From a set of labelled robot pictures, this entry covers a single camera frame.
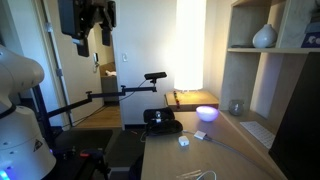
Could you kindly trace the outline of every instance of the small glass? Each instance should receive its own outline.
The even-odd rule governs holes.
[[[234,116],[240,116],[243,113],[243,100],[234,99],[229,102],[229,112]]]

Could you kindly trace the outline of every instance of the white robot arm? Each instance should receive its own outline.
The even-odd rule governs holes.
[[[40,64],[0,45],[0,174],[8,179],[41,179],[56,163],[34,112],[9,100],[43,78]]]

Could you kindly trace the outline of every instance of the door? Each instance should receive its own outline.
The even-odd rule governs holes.
[[[93,53],[96,52],[94,30],[91,29],[88,37],[90,56],[79,56],[76,45],[72,43],[72,38],[61,32],[58,0],[43,0],[43,4],[48,21],[52,24],[51,36],[57,61],[62,69],[67,103],[72,104],[86,99],[87,91],[101,93],[99,68],[95,67],[93,59]],[[78,124],[102,106],[103,100],[99,98],[71,110],[72,125]]]

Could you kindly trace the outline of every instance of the blue light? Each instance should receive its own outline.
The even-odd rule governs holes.
[[[0,180],[10,180],[7,173],[5,171],[1,171],[1,170],[0,170],[0,178],[1,178]]]

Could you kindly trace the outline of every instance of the wooden floor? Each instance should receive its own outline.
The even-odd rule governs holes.
[[[115,128],[121,127],[120,106],[107,105],[101,111],[88,117],[75,128]]]

